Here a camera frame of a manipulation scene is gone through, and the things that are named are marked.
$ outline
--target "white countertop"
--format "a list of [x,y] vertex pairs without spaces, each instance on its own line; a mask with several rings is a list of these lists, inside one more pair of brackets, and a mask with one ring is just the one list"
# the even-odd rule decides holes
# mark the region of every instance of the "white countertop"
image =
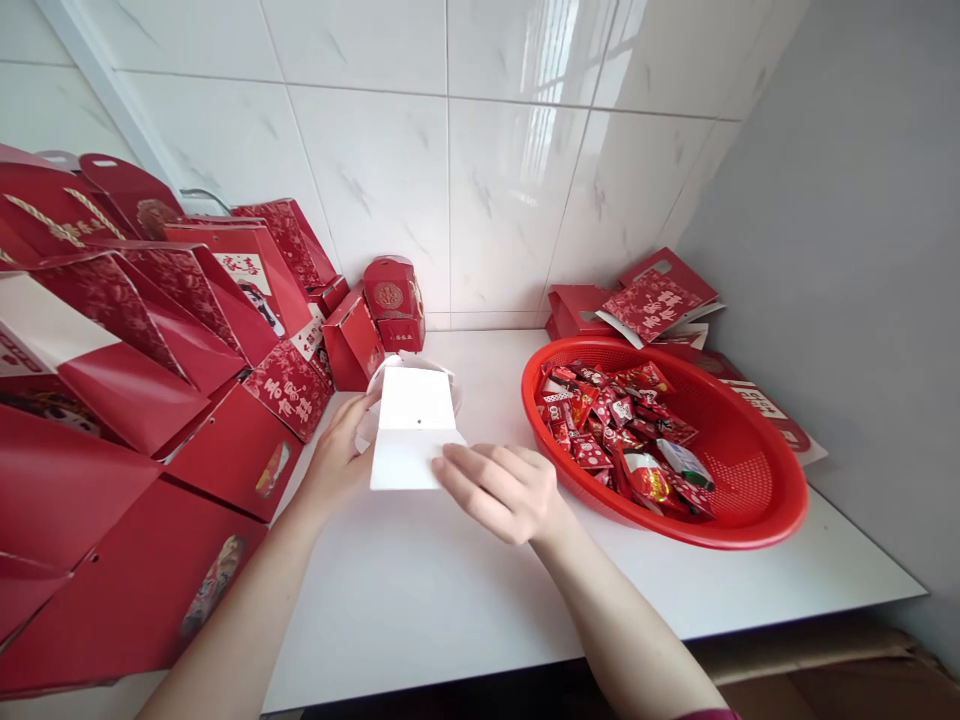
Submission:
[[[547,342],[542,330],[427,335],[424,356],[463,385],[458,427],[468,442],[534,446],[520,373]],[[321,429],[349,396],[335,396]],[[302,456],[281,506],[310,454]],[[816,492],[793,538],[733,553],[627,528],[570,503],[685,640],[925,592]],[[528,546],[500,543],[441,490],[367,490],[330,522],[313,553],[264,712],[582,654],[560,596]],[[160,676],[2,704],[0,719],[56,718],[57,708],[71,718],[132,717]]]

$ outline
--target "red plastic basket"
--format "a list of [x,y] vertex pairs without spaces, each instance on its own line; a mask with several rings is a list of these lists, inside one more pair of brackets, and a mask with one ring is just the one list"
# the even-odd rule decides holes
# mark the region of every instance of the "red plastic basket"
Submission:
[[[598,483],[554,441],[537,413],[541,366],[577,358],[616,371],[652,360],[677,392],[667,405],[700,433],[690,449],[717,483],[715,521],[684,523],[655,515]],[[523,370],[523,409],[537,445],[557,468],[557,477],[587,507],[629,525],[655,530],[692,545],[753,550],[795,533],[807,514],[807,481],[780,433],[755,408],[700,368],[653,348],[637,350],[612,338],[568,338],[541,348]]]

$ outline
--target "red candy wrapper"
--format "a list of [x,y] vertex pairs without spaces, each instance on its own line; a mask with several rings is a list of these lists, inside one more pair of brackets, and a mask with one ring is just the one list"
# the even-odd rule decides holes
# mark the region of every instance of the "red candy wrapper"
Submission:
[[593,438],[578,437],[573,439],[573,457],[577,464],[585,470],[602,470],[612,468],[610,458],[593,440]]

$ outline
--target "cardboard box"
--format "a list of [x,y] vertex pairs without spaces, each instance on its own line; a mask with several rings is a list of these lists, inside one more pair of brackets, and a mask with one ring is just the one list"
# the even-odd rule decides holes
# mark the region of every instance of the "cardboard box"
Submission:
[[383,362],[380,335],[358,284],[323,324],[323,339],[337,390],[364,392]]

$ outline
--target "marble tile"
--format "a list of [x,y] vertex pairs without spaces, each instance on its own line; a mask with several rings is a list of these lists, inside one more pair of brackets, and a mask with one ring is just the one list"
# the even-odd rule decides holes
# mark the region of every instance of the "marble tile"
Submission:
[[750,114],[809,7],[810,0],[773,0],[720,117],[743,120]]
[[230,205],[296,198],[339,265],[282,85],[120,73],[177,161],[181,187]]
[[33,0],[0,2],[0,60],[73,65]]
[[654,249],[712,124],[591,111],[550,284],[612,287]]
[[613,0],[450,0],[450,94],[589,105]]
[[670,211],[670,217],[667,218],[667,222],[660,231],[660,236],[657,238],[658,247],[677,247],[677,243],[680,242],[687,225],[693,219],[693,213],[700,204],[700,198],[707,183],[713,179],[739,132],[739,122],[718,121],[710,128],[710,134],[707,135],[703,149],[690,169],[687,182]]
[[537,310],[587,114],[450,101],[454,312]]
[[528,330],[537,325],[535,312],[450,313],[451,330]]
[[623,0],[596,107],[716,117],[774,0]]
[[81,0],[113,66],[281,80],[257,0]]
[[264,0],[287,82],[443,94],[443,0]]
[[446,100],[291,87],[352,285],[377,255],[413,261],[428,312],[450,309]]
[[101,152],[137,162],[76,68],[0,62],[0,97],[0,142],[29,152]]

